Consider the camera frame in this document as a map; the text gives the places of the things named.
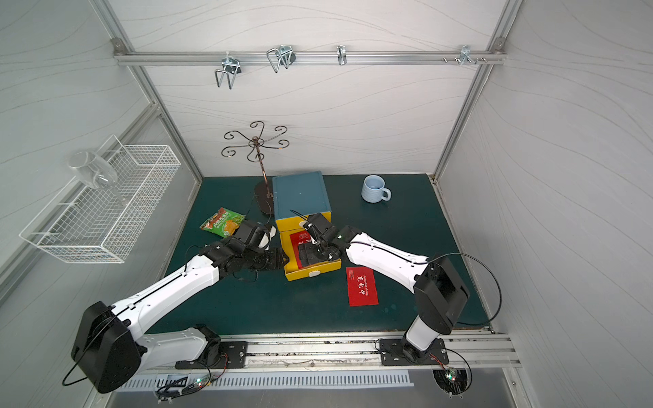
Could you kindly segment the yellow drawer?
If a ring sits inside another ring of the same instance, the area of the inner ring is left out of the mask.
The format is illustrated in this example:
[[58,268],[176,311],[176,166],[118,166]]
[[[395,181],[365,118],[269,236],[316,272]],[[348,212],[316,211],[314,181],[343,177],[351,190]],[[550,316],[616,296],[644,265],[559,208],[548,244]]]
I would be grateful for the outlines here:
[[290,214],[289,216],[276,216],[275,224],[280,233],[291,231],[294,233],[296,230],[302,230],[304,227],[302,224],[308,219],[309,215],[300,217],[296,214]]
[[281,243],[284,253],[289,257],[284,266],[284,274],[290,282],[339,270],[342,266],[340,258],[328,258],[304,229],[282,231]]

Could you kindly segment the teal drawer cabinet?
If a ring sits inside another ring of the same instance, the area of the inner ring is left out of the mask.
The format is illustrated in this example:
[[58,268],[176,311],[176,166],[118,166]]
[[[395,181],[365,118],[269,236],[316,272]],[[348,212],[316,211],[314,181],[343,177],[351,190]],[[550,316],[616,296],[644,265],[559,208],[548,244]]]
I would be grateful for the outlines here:
[[331,214],[332,209],[321,171],[272,179],[275,219],[295,217],[293,210],[309,216],[315,213]]

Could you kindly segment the red postcard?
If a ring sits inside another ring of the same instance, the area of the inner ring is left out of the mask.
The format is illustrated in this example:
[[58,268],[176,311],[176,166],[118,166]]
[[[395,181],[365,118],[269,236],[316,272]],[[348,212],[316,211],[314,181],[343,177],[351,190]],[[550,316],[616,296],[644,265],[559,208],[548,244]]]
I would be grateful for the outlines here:
[[307,231],[299,231],[290,235],[294,258],[299,269],[309,265],[306,245],[311,244],[311,235]]
[[346,270],[348,301],[350,307],[379,305],[375,272],[366,267]]

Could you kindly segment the yellow top drawer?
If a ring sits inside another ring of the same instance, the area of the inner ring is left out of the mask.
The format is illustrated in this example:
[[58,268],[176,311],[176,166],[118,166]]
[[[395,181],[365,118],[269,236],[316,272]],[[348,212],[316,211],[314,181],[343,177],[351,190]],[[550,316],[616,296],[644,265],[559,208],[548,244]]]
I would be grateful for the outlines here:
[[309,215],[300,217],[296,214],[290,214],[289,216],[276,216],[275,224],[280,233],[291,231],[294,233],[296,230],[302,230],[304,227],[302,224],[308,219]]

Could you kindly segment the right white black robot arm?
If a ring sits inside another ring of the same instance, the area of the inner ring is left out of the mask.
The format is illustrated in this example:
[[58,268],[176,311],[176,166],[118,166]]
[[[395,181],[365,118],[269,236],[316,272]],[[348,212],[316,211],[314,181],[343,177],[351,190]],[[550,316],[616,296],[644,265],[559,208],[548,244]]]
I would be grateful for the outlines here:
[[338,255],[399,283],[415,297],[417,317],[404,335],[406,351],[424,353],[456,326],[470,292],[445,256],[428,258],[401,251],[352,226],[338,228],[322,214],[302,215],[300,226],[319,254]]

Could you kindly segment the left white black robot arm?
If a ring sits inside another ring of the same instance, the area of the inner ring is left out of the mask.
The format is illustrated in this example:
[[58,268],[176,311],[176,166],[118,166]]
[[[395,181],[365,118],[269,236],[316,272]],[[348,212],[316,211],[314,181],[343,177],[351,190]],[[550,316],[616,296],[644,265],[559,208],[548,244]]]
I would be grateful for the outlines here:
[[152,367],[182,361],[211,367],[223,350],[217,333],[204,324],[151,335],[166,314],[202,290],[240,270],[280,270],[289,261],[270,244],[270,231],[245,221],[233,236],[203,246],[182,267],[146,289],[107,305],[99,301],[83,313],[71,351],[74,366],[101,394],[126,384]]

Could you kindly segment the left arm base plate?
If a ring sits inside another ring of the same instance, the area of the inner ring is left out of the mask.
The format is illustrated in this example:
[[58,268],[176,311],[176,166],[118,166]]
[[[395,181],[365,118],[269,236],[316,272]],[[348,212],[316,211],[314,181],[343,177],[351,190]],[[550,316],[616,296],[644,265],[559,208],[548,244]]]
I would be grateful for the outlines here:
[[248,343],[244,341],[222,341],[220,344],[209,343],[196,360],[177,361],[178,370],[202,369],[242,369],[245,367]]

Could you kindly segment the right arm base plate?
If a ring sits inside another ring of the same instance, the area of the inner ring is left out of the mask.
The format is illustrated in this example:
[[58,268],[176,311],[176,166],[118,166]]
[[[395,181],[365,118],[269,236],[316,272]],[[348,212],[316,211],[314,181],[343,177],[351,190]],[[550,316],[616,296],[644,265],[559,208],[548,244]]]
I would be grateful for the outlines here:
[[420,351],[405,338],[380,338],[375,342],[381,364],[385,367],[448,365],[444,340],[435,339],[426,351]]

